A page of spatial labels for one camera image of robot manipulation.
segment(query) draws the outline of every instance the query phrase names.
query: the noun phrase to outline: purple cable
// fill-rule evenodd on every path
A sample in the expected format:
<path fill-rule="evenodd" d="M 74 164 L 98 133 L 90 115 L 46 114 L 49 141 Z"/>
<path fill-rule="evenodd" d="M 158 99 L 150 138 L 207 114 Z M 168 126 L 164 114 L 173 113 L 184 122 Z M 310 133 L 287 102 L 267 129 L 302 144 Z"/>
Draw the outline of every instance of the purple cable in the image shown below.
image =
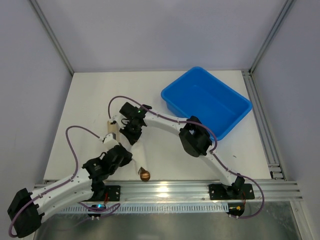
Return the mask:
<path fill-rule="evenodd" d="M 235 175 L 235 176 L 238 176 L 238 177 L 242 177 L 242 178 L 249 179 L 251 182 L 253 182 L 253 183 L 258 187 L 258 189 L 259 189 L 260 192 L 261 192 L 261 197 L 262 197 L 262 203 L 261 203 L 261 206 L 260 206 L 259 210 L 258 210 L 256 213 L 254 213 L 254 214 L 252 214 L 252 215 L 249 215 L 249 216 L 239 216 L 238 219 L 250 219 L 250 218 L 252 218 L 252 217 L 257 216 L 257 215 L 262 211 L 262 209 L 263 209 L 264 206 L 265 206 L 265 195 L 264 195 L 264 192 L 262 191 L 262 188 L 260 187 L 260 185 L 259 185 L 255 180 L 253 180 L 251 177 L 244 176 L 244 175 L 241 175 L 240 173 L 236 173 L 236 172 L 234 172 L 234 171 L 229 170 L 229 169 L 221 162 L 221 160 L 217 157 L 217 155 L 213 154 L 213 156 L 215 157 L 215 159 L 218 161 L 218 163 L 219 163 L 227 172 L 229 172 L 229 173 L 231 173 L 231 174 L 233 174 L 233 175 Z"/>
<path fill-rule="evenodd" d="M 139 102 L 137 102 L 136 100 L 128 97 L 128 96 L 122 96 L 122 95 L 118 95 L 118 96 L 114 96 L 113 98 L 111 98 L 109 104 L 108 104 L 108 116 L 109 118 L 111 119 L 111 114 L 110 114 L 110 106 L 111 106 L 111 103 L 113 102 L 113 100 L 115 99 L 118 99 L 118 98 L 122 98 L 122 99 L 128 99 L 132 102 L 134 102 L 135 104 L 139 105 L 141 108 L 143 108 L 144 110 L 148 111 L 149 113 L 153 114 L 153 115 L 156 115 L 157 117 L 159 118 L 162 118 L 162 119 L 165 119 L 165 120 L 168 120 L 170 122 L 173 122 L 173 123 L 179 123 L 179 124 L 194 124 L 194 125 L 198 125 L 200 127 L 203 127 L 204 129 L 206 129 L 213 137 L 214 139 L 214 147 L 210 150 L 210 152 L 212 153 L 218 146 L 218 140 L 217 140 L 217 137 L 216 135 L 213 133 L 213 131 L 208 128 L 207 126 L 201 124 L 201 123 L 198 123 L 198 122 L 195 122 L 195 121 L 178 121 L 178 120 L 175 120 L 175 119 L 172 119 L 172 118 L 169 118 L 169 117 L 166 117 L 166 116 L 162 116 L 161 114 L 157 114 L 156 112 L 146 108 L 145 106 L 143 106 L 142 104 L 140 104 Z"/>
<path fill-rule="evenodd" d="M 262 191 L 262 188 L 260 187 L 260 185 L 255 181 L 253 180 L 252 178 L 248 177 L 248 176 L 244 176 L 244 175 L 241 175 L 239 173 L 236 173 L 236 172 L 233 172 L 231 170 L 229 170 L 221 161 L 220 159 L 213 153 L 213 151 L 217 148 L 217 145 L 218 145 L 218 140 L 217 140 L 217 137 L 216 135 L 211 131 L 210 128 L 208 128 L 207 126 L 201 124 L 201 123 L 198 123 L 198 122 L 194 122 L 194 121 L 177 121 L 175 119 L 172 119 L 172 118 L 169 118 L 169 117 L 166 117 L 166 116 L 162 116 L 160 114 L 157 114 L 156 112 L 150 110 L 150 109 L 147 109 L 146 107 L 144 107 L 142 104 L 140 104 L 139 102 L 137 102 L 136 100 L 130 98 L 130 97 L 127 97 L 127 96 L 122 96 L 122 95 L 118 95 L 118 96 L 114 96 L 113 98 L 111 98 L 109 104 L 108 104 L 108 115 L 109 115 L 109 118 L 111 119 L 111 114 L 110 114 L 110 106 L 111 106 L 111 103 L 113 102 L 113 100 L 115 99 L 118 99 L 118 98 L 122 98 L 122 99 L 128 99 L 132 102 L 134 102 L 135 104 L 137 104 L 138 106 L 140 106 L 141 108 L 143 108 L 144 110 L 148 111 L 149 113 L 153 114 L 153 115 L 156 115 L 162 119 L 165 119 L 165 120 L 168 120 L 170 122 L 174 122 L 174 123 L 181 123 L 181 124 L 195 124 L 195 125 L 198 125 L 198 126 L 201 126 L 203 127 L 204 129 L 208 130 L 209 133 L 211 133 L 211 135 L 213 136 L 214 138 L 214 147 L 210 150 L 210 153 L 215 157 L 215 159 L 218 161 L 218 163 L 229 173 L 231 173 L 232 175 L 235 175 L 237 177 L 242 177 L 242 178 L 246 178 L 250 181 L 252 181 L 257 187 L 258 189 L 260 190 L 261 192 L 261 196 L 262 196 L 262 203 L 261 203 L 261 207 L 259 208 L 259 210 L 252 214 L 252 215 L 249 215 L 249 216 L 240 216 L 238 217 L 239 219 L 249 219 L 249 218 L 252 218 L 252 217 L 255 217 L 256 215 L 258 215 L 262 209 L 264 208 L 265 206 L 265 195 L 264 195 L 264 192 Z"/>
<path fill-rule="evenodd" d="M 69 139 L 69 134 L 68 134 L 69 130 L 70 130 L 70 129 L 73 129 L 73 128 L 83 129 L 83 130 L 87 131 L 88 133 L 92 134 L 93 136 L 95 136 L 96 138 L 98 138 L 98 139 L 100 138 L 97 134 L 95 134 L 94 132 L 90 131 L 89 129 L 87 129 L 87 128 L 83 127 L 83 126 L 78 126 L 78 125 L 69 126 L 69 127 L 65 130 L 65 137 L 66 137 L 66 141 L 67 141 L 67 143 L 68 143 L 68 145 L 69 145 L 69 147 L 70 147 L 70 149 L 71 149 L 72 155 L 73 155 L 74 160 L 75 160 L 75 170 L 74 170 L 74 173 L 72 174 L 72 177 L 71 177 L 70 179 L 68 179 L 68 180 L 60 183 L 60 184 L 57 185 L 57 186 L 54 186 L 53 188 L 50 188 L 50 189 L 42 192 L 41 195 L 45 195 L 45 194 L 47 194 L 47 193 L 49 193 L 49 192 L 51 192 L 51 191 L 53 191 L 53 190 L 55 190 L 55 189 L 57 189 L 57 188 L 60 188 L 60 187 L 62 187 L 62 186 L 64 186 L 64 185 L 66 185 L 66 184 L 69 183 L 71 180 L 73 180 L 73 179 L 76 177 L 77 173 L 78 173 L 78 167 L 79 167 L 78 157 L 77 157 L 77 155 L 76 155 L 76 153 L 75 153 L 74 148 L 72 147 L 72 144 L 71 144 L 70 139 Z M 27 203 L 16 213 L 16 215 L 15 215 L 14 218 L 12 219 L 12 222 L 10 223 L 10 226 L 9 226 L 9 231 L 8 231 L 8 233 L 9 233 L 9 236 L 10 236 L 11 238 L 16 238 L 16 237 L 18 236 L 18 235 L 12 234 L 12 228 L 14 227 L 14 224 L 15 224 L 17 218 L 19 217 L 19 215 L 20 215 L 30 204 L 32 204 L 34 201 L 38 200 L 39 198 L 40 198 L 40 196 L 38 195 L 38 196 L 36 196 L 34 199 L 31 199 L 29 202 L 27 202 Z"/>

